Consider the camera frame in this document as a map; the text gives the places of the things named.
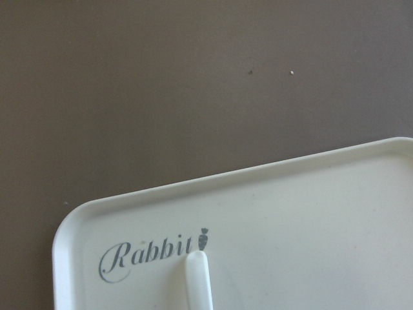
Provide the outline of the white ceramic spoon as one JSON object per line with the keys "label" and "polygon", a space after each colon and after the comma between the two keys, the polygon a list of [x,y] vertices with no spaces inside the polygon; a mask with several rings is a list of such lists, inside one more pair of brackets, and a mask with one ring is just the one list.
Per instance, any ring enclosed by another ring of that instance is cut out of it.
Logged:
{"label": "white ceramic spoon", "polygon": [[187,256],[185,282],[189,309],[214,309],[208,258],[203,251],[194,251]]}

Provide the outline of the cream rabbit tray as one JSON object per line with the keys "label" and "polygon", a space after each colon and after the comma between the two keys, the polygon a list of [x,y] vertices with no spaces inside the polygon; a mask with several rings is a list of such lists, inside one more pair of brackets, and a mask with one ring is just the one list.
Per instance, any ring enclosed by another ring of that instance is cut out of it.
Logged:
{"label": "cream rabbit tray", "polygon": [[56,309],[411,309],[412,139],[389,138],[84,203],[52,248]]}

